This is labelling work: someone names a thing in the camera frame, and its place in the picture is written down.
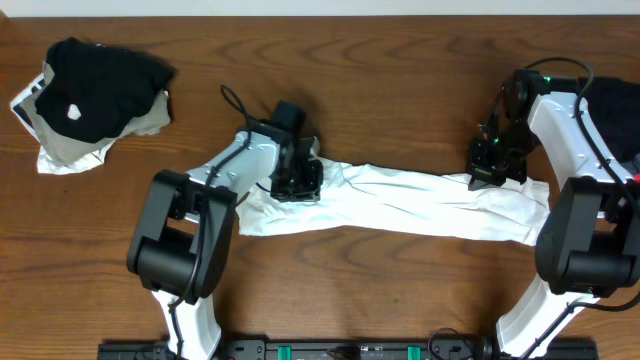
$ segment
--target table surface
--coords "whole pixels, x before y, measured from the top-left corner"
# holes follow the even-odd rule
[[[104,166],[38,175],[38,144],[6,104],[74,36],[160,56],[178,70],[173,123],[116,143]],[[160,169],[197,167],[230,144],[241,117],[231,85],[268,117],[279,99],[308,112],[337,161],[448,174],[501,81],[540,57],[578,57],[640,81],[634,17],[0,19],[0,357],[88,359],[108,340],[166,336],[125,256]],[[568,66],[552,73],[579,75]],[[541,149],[529,173],[552,184]],[[292,338],[425,338],[490,331],[535,273],[533,249],[342,227],[234,235],[216,290],[222,327]],[[603,303],[626,301],[621,290]],[[638,359],[640,311],[585,311],[563,336],[591,336],[603,359]]]

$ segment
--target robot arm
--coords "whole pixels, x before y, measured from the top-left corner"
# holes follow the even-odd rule
[[[280,201],[319,198],[322,164],[312,158],[318,151],[318,141],[297,139],[304,117],[299,107],[281,101],[272,121],[251,120],[250,129],[241,128],[234,142],[203,166],[187,174],[164,170],[153,179],[127,266],[160,303],[173,353],[178,353],[178,338],[183,339],[181,356],[191,360],[211,358],[218,346],[221,330],[215,320],[212,294],[226,264],[235,205],[249,188],[268,177],[269,192]],[[249,131],[250,143],[243,146]],[[217,174],[205,187],[214,168]],[[168,226],[167,218],[199,223],[204,201],[209,202],[210,220],[204,230],[195,282],[187,289],[196,264],[194,239],[199,234],[174,229]],[[185,301],[176,307],[173,319],[169,305],[185,292]]]
[[[516,357],[546,353],[551,340],[582,310],[576,308],[556,326],[554,321],[568,304],[596,303],[619,287],[633,286],[640,277],[640,224],[574,118],[579,89],[576,79],[516,70],[501,91],[511,127],[500,131],[494,109],[483,125],[484,137],[474,139],[470,147],[470,190],[500,186],[506,178],[526,181],[526,155],[538,144],[545,148],[562,189],[536,244],[538,274],[496,325],[499,350]],[[625,186],[638,198],[631,175],[611,155],[593,125],[586,100],[582,99],[579,110],[611,170],[627,181]],[[614,231],[595,231],[596,219],[602,215],[616,225]],[[534,344],[537,347],[527,355]]]

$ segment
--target wire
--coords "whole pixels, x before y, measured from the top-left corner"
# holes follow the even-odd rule
[[[244,104],[238,97],[235,91],[227,85],[220,86],[220,92],[224,99],[236,110],[238,110],[245,119],[245,123],[247,126],[247,138],[242,143],[242,146],[234,150],[231,154],[226,156],[224,159],[220,160],[215,166],[209,169],[209,173],[207,175],[207,179],[204,182],[205,192],[203,194],[203,202],[202,207],[200,209],[200,222],[198,224],[198,237],[196,239],[196,254],[195,254],[195,262],[193,265],[193,269],[191,270],[191,275],[189,276],[189,281],[187,282],[187,287],[185,288],[182,295],[180,295],[175,301],[169,304],[169,315],[171,316],[171,323],[173,324],[173,330],[176,334],[177,342],[177,352],[176,352],[176,360],[182,359],[182,345],[184,343],[184,338],[182,337],[182,332],[180,331],[180,324],[178,324],[178,318],[176,316],[176,308],[178,305],[182,304],[189,294],[192,291],[193,285],[195,284],[196,277],[198,275],[198,270],[200,269],[200,264],[202,263],[202,248],[204,246],[204,235],[206,233],[207,227],[207,219],[209,218],[209,187],[213,182],[213,179],[217,177],[220,169],[231,159],[236,157],[240,152],[244,149],[248,148],[251,144],[251,120],[255,120],[254,117],[247,113],[247,110],[244,107]],[[231,94],[233,100],[229,98],[227,93]]]
[[[267,190],[267,188],[265,188],[264,186],[262,186],[262,185],[260,185],[260,184],[258,184],[258,183],[256,183],[256,186],[258,187],[258,189],[260,189],[260,190],[262,190],[262,191],[266,191],[266,192],[268,192],[268,193],[270,193],[270,192],[271,192],[271,190]]]
[[[427,350],[429,350],[429,353],[431,354],[432,357],[434,357],[436,360],[449,360],[449,359],[443,359],[440,355],[438,355],[437,352],[433,351],[433,339],[436,337],[436,335],[438,335],[438,333],[441,333],[443,331],[450,331],[458,336],[460,336],[462,338],[462,336],[460,335],[460,333],[453,328],[440,328],[438,330],[436,330],[436,332],[433,333],[433,335],[431,335],[431,337],[429,338],[429,341],[427,342]],[[466,339],[462,338],[462,343],[464,344],[464,346],[467,347],[467,349],[469,349],[469,353],[471,355],[467,356],[464,359],[461,360],[470,360],[473,359],[473,349],[471,348],[471,346],[469,345],[469,343],[467,342]]]
[[[591,135],[589,134],[589,131],[587,131],[584,121],[582,120],[582,111],[580,110],[580,102],[584,98],[585,94],[587,94],[587,92],[591,88],[591,84],[593,83],[593,79],[595,77],[593,69],[591,69],[589,65],[583,63],[582,61],[568,58],[568,57],[550,57],[550,58],[540,59],[538,61],[535,61],[527,65],[526,68],[530,69],[534,66],[547,63],[547,62],[568,62],[568,63],[576,64],[581,68],[583,68],[588,73],[589,77],[587,79],[587,83],[585,84],[585,86],[582,88],[582,90],[576,97],[576,102],[573,106],[574,117],[576,119],[576,122],[578,123],[578,127],[580,128],[582,135],[587,140],[587,143],[589,143],[589,146],[591,147],[591,150],[593,150],[593,153],[596,155],[596,158],[598,158],[600,165],[605,169],[607,174],[609,174],[609,176],[613,179],[616,185],[620,187],[624,198],[627,200],[627,202],[630,203],[633,209],[634,215],[637,216],[638,219],[640,219],[640,207],[638,206],[638,202],[636,201],[634,196],[631,194],[629,189],[627,189],[627,187],[622,182],[622,179],[620,179],[618,174],[616,174],[615,171],[613,171],[613,169],[609,165],[609,161],[604,157],[604,155],[602,155],[602,152],[600,152],[600,149],[596,145],[595,141],[593,141],[593,138],[591,138]],[[640,303],[640,292],[638,292],[638,294],[636,294],[636,296],[633,297],[633,299],[629,300],[628,302],[622,305],[609,306],[609,305],[591,304],[586,302],[573,302],[571,304],[567,304],[567,307],[563,310],[560,316],[558,316],[553,321],[553,323],[551,323],[551,325],[547,328],[547,330],[545,330],[545,332],[539,338],[535,339],[533,345],[531,345],[529,349],[527,349],[527,351],[520,357],[519,360],[528,359],[531,356],[531,354],[535,351],[535,349],[537,349],[538,346],[540,346],[540,344],[542,344],[542,342],[544,342],[554,332],[554,330],[558,328],[558,326],[560,326],[560,324],[566,319],[567,316],[569,316],[570,314],[573,314],[575,309],[578,307],[594,309],[599,311],[607,311],[607,312],[621,312],[621,311],[626,311],[633,308],[634,306],[638,305],[638,303]]]

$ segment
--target black fabric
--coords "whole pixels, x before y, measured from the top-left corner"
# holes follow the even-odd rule
[[[582,86],[586,79],[580,79]],[[589,114],[611,153],[619,162],[640,153],[640,84],[596,77],[585,96]]]
[[[88,143],[120,136],[173,77],[171,67],[148,55],[75,38],[54,44],[46,61],[54,77],[36,100],[37,113],[55,132]],[[77,120],[67,117],[72,104]]]

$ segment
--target pile of clothes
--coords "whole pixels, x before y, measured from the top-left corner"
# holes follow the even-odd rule
[[[171,121],[166,87],[173,75],[143,53],[74,38],[54,44],[43,73],[11,103],[42,145],[38,172],[86,171],[103,164],[119,138],[158,133]]]

